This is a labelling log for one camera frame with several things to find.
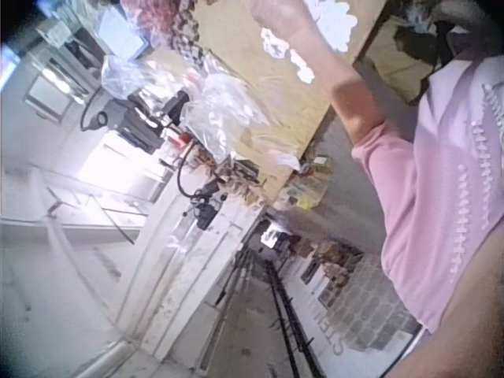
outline person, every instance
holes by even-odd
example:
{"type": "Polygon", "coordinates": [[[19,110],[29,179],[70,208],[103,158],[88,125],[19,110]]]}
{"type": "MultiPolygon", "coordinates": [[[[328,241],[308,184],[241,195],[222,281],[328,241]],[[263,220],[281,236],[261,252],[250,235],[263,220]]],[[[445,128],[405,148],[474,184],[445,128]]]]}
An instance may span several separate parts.
{"type": "Polygon", "coordinates": [[[471,52],[434,74],[411,143],[302,0],[250,9],[327,92],[383,207],[384,272],[432,333],[390,376],[504,376],[504,57],[471,52]]]}

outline paper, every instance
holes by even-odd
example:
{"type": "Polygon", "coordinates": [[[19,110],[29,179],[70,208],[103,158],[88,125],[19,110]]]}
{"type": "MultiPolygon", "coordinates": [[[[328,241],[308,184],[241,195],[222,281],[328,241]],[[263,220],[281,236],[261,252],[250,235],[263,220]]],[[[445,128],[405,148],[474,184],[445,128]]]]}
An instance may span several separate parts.
{"type": "MultiPolygon", "coordinates": [[[[348,14],[350,6],[346,2],[335,0],[304,0],[313,19],[333,50],[345,53],[348,51],[348,42],[352,28],[357,25],[357,18],[348,14]]],[[[275,59],[285,57],[290,49],[287,42],[274,36],[271,30],[262,29],[261,37],[266,53],[275,59]]],[[[291,62],[298,67],[298,77],[303,83],[312,83],[315,75],[305,61],[294,51],[291,52],[291,62]]]]}
{"type": "Polygon", "coordinates": [[[103,14],[98,36],[114,55],[135,59],[146,48],[147,42],[130,29],[128,21],[113,6],[103,14]]]}

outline black cable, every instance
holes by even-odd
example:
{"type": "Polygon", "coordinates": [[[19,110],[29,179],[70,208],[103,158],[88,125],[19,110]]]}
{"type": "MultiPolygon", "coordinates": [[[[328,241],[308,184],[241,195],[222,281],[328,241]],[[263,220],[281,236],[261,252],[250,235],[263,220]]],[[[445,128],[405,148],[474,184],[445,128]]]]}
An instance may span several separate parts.
{"type": "Polygon", "coordinates": [[[89,98],[89,100],[87,101],[87,104],[86,106],[84,107],[84,110],[82,112],[82,116],[80,116],[80,130],[82,132],[85,132],[86,130],[88,130],[89,128],[86,128],[84,126],[84,118],[86,117],[86,114],[87,114],[87,111],[89,110],[89,107],[91,106],[91,103],[95,100],[95,97],[98,95],[98,93],[100,91],[102,91],[102,86],[100,85],[96,91],[94,91],[94,93],[91,95],[91,97],[89,98]]]}
{"type": "Polygon", "coordinates": [[[185,164],[186,160],[187,160],[187,157],[189,156],[189,154],[191,153],[192,149],[195,148],[196,146],[196,143],[193,142],[189,148],[187,149],[186,151],[186,154],[182,157],[182,160],[180,161],[180,167],[179,167],[179,172],[176,173],[176,185],[177,187],[179,187],[179,192],[184,196],[184,197],[187,197],[189,199],[194,199],[194,198],[199,198],[201,197],[200,195],[197,195],[196,193],[194,193],[193,195],[189,195],[183,188],[182,188],[182,185],[180,184],[180,174],[182,172],[182,168],[183,168],[183,165],[185,164]]]}

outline window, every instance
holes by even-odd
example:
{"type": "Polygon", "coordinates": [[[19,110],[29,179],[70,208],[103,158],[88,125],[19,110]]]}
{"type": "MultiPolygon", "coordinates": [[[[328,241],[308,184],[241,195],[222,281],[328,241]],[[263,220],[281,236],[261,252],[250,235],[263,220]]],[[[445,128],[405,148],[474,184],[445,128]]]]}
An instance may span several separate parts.
{"type": "Polygon", "coordinates": [[[128,193],[141,176],[161,181],[165,168],[154,157],[134,148],[116,132],[104,135],[79,172],[79,180],[110,191],[128,193]]]}

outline white paper cutout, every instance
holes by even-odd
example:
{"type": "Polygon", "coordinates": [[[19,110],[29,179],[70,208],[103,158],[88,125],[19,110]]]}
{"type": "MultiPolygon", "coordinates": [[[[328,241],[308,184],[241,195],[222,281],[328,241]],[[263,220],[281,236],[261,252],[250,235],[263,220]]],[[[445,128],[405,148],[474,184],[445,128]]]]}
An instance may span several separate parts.
{"type": "Polygon", "coordinates": [[[303,83],[311,84],[315,75],[310,67],[306,65],[306,62],[298,55],[296,50],[291,50],[291,62],[294,63],[298,68],[298,77],[303,83]]]}
{"type": "Polygon", "coordinates": [[[283,59],[289,50],[289,44],[280,38],[275,37],[269,29],[261,30],[262,46],[265,51],[275,59],[283,59]]]}
{"type": "MultiPolygon", "coordinates": [[[[350,6],[346,2],[335,2],[335,0],[304,0],[304,2],[331,48],[346,53],[352,28],[358,23],[356,16],[348,14],[350,6]]],[[[269,29],[263,28],[261,37],[265,52],[275,59],[284,58],[285,53],[290,49],[287,42],[275,37],[269,29]]],[[[311,68],[298,53],[294,50],[290,52],[291,62],[299,68],[299,79],[303,83],[312,83],[315,76],[311,68]]]]}

